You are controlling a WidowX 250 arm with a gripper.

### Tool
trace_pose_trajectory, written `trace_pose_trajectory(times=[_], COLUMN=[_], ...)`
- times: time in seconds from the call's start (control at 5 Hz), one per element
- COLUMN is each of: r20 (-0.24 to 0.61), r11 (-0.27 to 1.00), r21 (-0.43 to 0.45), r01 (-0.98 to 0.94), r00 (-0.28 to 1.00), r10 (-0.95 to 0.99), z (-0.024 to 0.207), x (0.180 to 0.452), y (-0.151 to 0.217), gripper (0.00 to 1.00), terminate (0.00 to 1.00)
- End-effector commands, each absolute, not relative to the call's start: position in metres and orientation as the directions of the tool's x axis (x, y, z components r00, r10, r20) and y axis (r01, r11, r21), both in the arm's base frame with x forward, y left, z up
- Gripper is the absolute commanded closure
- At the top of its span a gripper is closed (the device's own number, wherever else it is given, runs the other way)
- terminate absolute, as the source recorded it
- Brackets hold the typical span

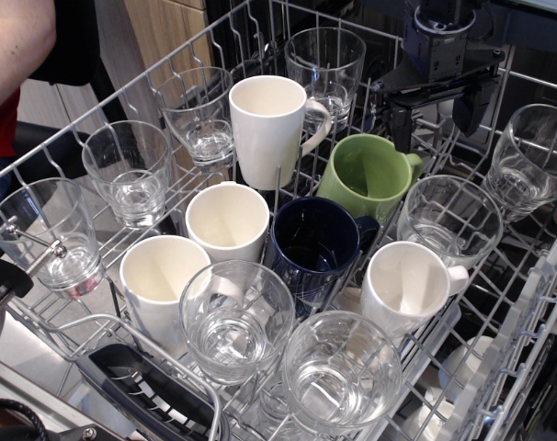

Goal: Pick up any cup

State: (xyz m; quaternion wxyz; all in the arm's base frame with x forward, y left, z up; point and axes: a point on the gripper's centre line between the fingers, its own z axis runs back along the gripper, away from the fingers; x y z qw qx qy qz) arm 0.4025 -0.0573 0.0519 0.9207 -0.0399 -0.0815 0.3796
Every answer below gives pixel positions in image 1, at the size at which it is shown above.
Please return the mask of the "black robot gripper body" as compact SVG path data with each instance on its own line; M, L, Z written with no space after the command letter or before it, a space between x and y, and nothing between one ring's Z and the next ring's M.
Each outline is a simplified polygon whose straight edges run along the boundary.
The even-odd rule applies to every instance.
M505 54L485 49L493 31L472 37L477 13L487 1L399 1L403 8L401 63L370 88L381 95L489 97Z

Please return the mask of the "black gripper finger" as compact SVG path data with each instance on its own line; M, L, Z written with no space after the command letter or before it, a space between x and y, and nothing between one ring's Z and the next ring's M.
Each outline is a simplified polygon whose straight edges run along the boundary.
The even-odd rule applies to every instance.
M473 79L454 100L452 119L465 136L478 130L496 86L495 78Z
M383 103L383 123L397 151L409 153L413 133L413 111L422 105L416 96L386 95Z

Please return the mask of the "person's bare forearm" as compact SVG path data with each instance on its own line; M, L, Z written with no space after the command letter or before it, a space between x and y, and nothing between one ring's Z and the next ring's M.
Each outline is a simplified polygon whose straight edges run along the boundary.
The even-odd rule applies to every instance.
M55 41L52 1L0 0L0 107L41 66Z

